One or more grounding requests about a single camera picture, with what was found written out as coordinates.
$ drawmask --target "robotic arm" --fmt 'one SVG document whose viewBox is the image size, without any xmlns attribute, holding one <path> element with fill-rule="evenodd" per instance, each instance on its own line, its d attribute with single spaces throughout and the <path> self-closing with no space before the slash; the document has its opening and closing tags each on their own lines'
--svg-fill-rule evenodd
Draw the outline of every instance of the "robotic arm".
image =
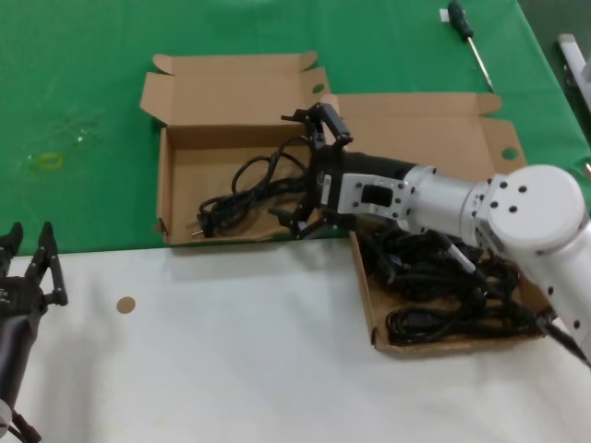
<svg viewBox="0 0 591 443">
<path fill-rule="evenodd" d="M 15 413 L 15 403 L 41 317 L 48 305 L 67 305 L 67 294 L 49 222 L 43 226 L 39 248 L 25 276 L 7 277 L 22 238 L 20 223 L 15 223 L 9 234 L 0 236 L 0 437 L 10 430 L 20 441 L 33 443 L 41 441 L 41 437 Z M 54 290 L 43 294 L 40 284 L 47 270 L 52 272 Z"/>
<path fill-rule="evenodd" d="M 396 223 L 409 233 L 430 229 L 460 237 L 516 263 L 591 360 L 591 227 L 569 174 L 538 165 L 468 182 L 432 166 L 346 151 L 353 138 L 329 104 L 283 119 L 306 125 L 311 140 L 302 201 L 293 213 L 271 210 L 296 238 L 325 225 L 354 230 L 357 217 Z M 327 144 L 323 124 L 334 143 Z M 321 217 L 307 225 L 315 208 Z"/>
</svg>

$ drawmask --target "wire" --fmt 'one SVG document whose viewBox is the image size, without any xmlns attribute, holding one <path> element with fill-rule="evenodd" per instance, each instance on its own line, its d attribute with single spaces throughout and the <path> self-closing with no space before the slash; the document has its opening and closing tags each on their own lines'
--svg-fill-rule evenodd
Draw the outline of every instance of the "wire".
<svg viewBox="0 0 591 443">
<path fill-rule="evenodd" d="M 387 228 L 372 234 L 360 232 L 359 238 L 366 272 L 390 292 L 413 303 L 386 317 L 391 343 L 435 342 L 451 335 L 492 339 L 538 332 L 531 311 L 512 299 L 519 272 L 506 260 L 485 256 L 459 239 L 434 232 L 415 235 Z M 454 300 L 457 307 L 424 305 L 436 300 Z"/>
<path fill-rule="evenodd" d="M 311 147 L 310 141 L 304 136 L 289 138 L 272 155 L 260 155 L 246 162 L 234 175 L 231 184 L 231 194 L 210 198 L 199 205 L 198 222 L 206 237 L 211 237 L 216 231 L 226 231 L 235 228 L 242 222 L 251 210 L 261 201 L 283 194 L 299 194 L 304 192 L 306 165 L 285 149 L 296 144 L 304 143 Z M 302 174 L 297 177 L 285 177 L 272 180 L 277 164 L 281 158 L 293 163 Z M 269 164 L 265 176 L 250 189 L 238 191 L 238 180 L 253 164 L 266 162 Z"/>
</svg>

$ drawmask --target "green table surface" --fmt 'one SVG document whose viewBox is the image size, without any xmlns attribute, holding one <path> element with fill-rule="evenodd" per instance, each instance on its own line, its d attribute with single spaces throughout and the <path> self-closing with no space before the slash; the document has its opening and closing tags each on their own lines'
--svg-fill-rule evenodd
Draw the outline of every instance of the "green table surface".
<svg viewBox="0 0 591 443">
<path fill-rule="evenodd" d="M 2 1 L 0 233 L 42 223 L 63 252 L 155 247 L 158 133 L 139 109 L 154 54 L 315 50 L 332 90 L 479 91 L 445 0 Z M 585 137 L 515 0 L 464 0 L 530 163 L 580 173 Z"/>
</svg>

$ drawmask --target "stain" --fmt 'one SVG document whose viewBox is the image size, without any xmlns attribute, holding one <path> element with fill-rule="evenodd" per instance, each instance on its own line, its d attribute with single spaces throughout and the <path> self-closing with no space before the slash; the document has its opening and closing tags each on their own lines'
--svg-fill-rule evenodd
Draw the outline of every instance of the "stain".
<svg viewBox="0 0 591 443">
<path fill-rule="evenodd" d="M 132 297 L 123 297 L 117 302 L 117 311 L 121 314 L 129 314 L 136 308 L 136 301 Z"/>
<path fill-rule="evenodd" d="M 44 171 L 53 171 L 61 169 L 64 165 L 64 156 L 57 152 L 46 152 L 37 159 L 39 169 Z"/>
</svg>

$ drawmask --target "cardboard box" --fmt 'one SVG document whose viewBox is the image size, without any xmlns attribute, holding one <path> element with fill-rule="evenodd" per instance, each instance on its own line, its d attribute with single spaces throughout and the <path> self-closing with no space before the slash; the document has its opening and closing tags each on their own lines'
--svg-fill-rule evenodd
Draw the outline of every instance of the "cardboard box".
<svg viewBox="0 0 591 443">
<path fill-rule="evenodd" d="M 344 117 L 355 141 L 350 151 L 436 166 L 441 175 L 484 181 L 493 174 L 509 174 L 526 165 L 510 122 L 485 115 L 501 108 L 492 94 L 364 94 L 330 99 Z M 385 326 L 387 315 L 411 304 L 388 293 L 363 267 L 359 245 L 351 235 L 371 344 L 389 353 L 458 352 L 499 346 L 539 337 L 511 339 L 450 338 L 437 343 L 394 346 Z M 546 297 L 524 278 L 513 298 L 539 312 Z M 451 307 L 437 301 L 433 307 Z"/>
<path fill-rule="evenodd" d="M 330 92 L 315 53 L 190 56 L 155 55 L 162 73 L 146 76 L 140 107 L 166 124 L 161 133 L 157 218 L 168 245 L 259 241 L 287 230 L 267 212 L 291 208 L 293 198 L 269 200 L 246 222 L 223 237 L 192 236 L 199 204 L 229 194 L 238 169 L 258 155 L 268 156 L 304 128 L 281 120 L 308 108 Z M 308 164 L 308 147 L 287 150 Z M 249 168 L 239 189 L 256 184 L 267 164 Z M 277 176 L 301 174 L 281 160 Z"/>
<path fill-rule="evenodd" d="M 492 94 L 353 94 L 331 95 L 323 68 L 313 68 L 316 55 L 239 55 L 170 57 L 156 55 L 161 74 L 149 73 L 141 108 L 166 124 L 162 130 L 157 217 L 169 245 L 260 241 L 287 234 L 267 209 L 293 207 L 294 201 L 261 204 L 238 229 L 223 237 L 193 237 L 199 204 L 228 194 L 238 169 L 257 155 L 269 155 L 303 127 L 284 122 L 282 114 L 315 102 L 331 103 L 346 122 L 355 142 L 351 151 L 431 164 L 441 174 L 485 180 L 525 166 L 519 140 L 509 122 L 485 115 L 498 111 Z M 308 147 L 290 149 L 308 162 Z M 239 189 L 257 183 L 265 163 L 248 170 Z M 280 164 L 277 176 L 300 174 L 291 163 Z M 358 244 L 352 245 L 359 273 L 371 343 L 395 353 L 474 350 L 516 342 L 452 339 L 398 347 L 388 343 L 387 314 L 404 301 L 385 293 L 366 276 Z M 548 306 L 535 285 L 522 281 L 514 297 L 539 311 Z"/>
</svg>

